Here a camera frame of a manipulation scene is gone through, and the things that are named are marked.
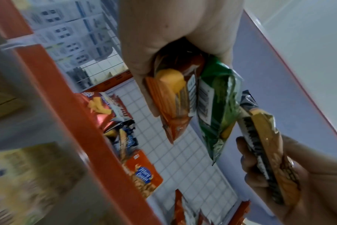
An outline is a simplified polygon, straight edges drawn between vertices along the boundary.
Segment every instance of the snack package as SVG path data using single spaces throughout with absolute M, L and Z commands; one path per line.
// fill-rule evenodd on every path
M 83 174 L 55 143 L 0 151 L 0 224 L 35 224 Z
M 121 162 L 124 162 L 138 146 L 138 141 L 134 137 L 135 123 L 128 120 L 118 124 L 104 135 L 111 141 Z
M 248 90 L 241 98 L 238 124 L 257 167 L 268 181 L 272 198 L 277 204 L 293 206 L 300 198 L 300 183 L 293 162 L 283 152 L 282 136 L 274 117 L 259 109 Z
M 123 102 L 115 94 L 108 96 L 104 92 L 83 92 L 75 95 L 87 108 L 89 116 L 103 133 L 119 123 L 133 119 Z
M 213 164 L 219 158 L 239 115 L 242 78 L 210 56 L 198 87 L 198 120 Z
M 186 39 L 177 40 L 159 51 L 154 77 L 145 78 L 171 143 L 182 135 L 196 114 L 197 81 L 205 63 L 203 54 Z
M 123 168 L 144 198 L 149 197 L 163 182 L 163 179 L 142 150 L 136 150 L 124 162 Z
M 180 190 L 176 190 L 175 213 L 171 225 L 196 225 L 196 213 Z
M 199 210 L 197 225 L 211 225 L 209 219 Z

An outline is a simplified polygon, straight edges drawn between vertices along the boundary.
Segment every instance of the yellow package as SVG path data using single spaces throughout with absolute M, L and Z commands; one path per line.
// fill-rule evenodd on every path
M 0 224 L 35 224 L 83 173 L 56 143 L 0 151 Z

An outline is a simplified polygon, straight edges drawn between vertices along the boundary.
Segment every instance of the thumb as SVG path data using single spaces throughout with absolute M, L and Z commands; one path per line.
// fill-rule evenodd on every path
M 337 160 L 305 146 L 298 141 L 282 136 L 283 150 L 287 156 L 310 173 L 337 173 Z

